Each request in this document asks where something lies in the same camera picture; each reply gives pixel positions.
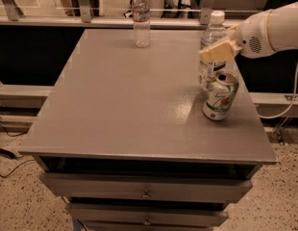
desk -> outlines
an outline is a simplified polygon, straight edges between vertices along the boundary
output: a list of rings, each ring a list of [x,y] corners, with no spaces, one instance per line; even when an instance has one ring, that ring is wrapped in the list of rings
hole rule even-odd
[[[225,120],[203,115],[200,36],[153,30],[140,49],[132,30],[82,35],[20,153],[88,227],[211,230],[276,163],[242,80]]]

can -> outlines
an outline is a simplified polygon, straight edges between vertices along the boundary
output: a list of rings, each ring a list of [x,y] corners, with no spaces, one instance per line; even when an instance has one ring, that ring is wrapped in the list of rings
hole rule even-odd
[[[232,71],[219,70],[211,80],[209,95],[203,112],[213,120],[224,119],[236,97],[238,79]]]

white robotic arm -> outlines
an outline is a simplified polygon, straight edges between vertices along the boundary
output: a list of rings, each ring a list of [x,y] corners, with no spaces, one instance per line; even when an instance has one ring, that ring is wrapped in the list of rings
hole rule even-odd
[[[227,33],[227,37],[200,51],[203,61],[228,61],[238,52],[254,59],[298,49],[298,2],[254,14]]]

speckled floor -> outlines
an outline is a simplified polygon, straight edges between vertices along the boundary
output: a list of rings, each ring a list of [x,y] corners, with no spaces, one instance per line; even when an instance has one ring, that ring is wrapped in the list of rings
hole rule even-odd
[[[253,178],[254,188],[237,204],[227,207],[230,218],[216,231],[298,231],[298,128],[285,129],[286,145],[268,133],[278,157],[275,166],[263,167]],[[23,136],[0,133],[0,147],[17,153]],[[24,157],[0,157],[0,172],[9,173]],[[72,231],[71,216],[64,202],[39,181],[41,168],[28,162],[10,177],[0,178],[0,231]]]

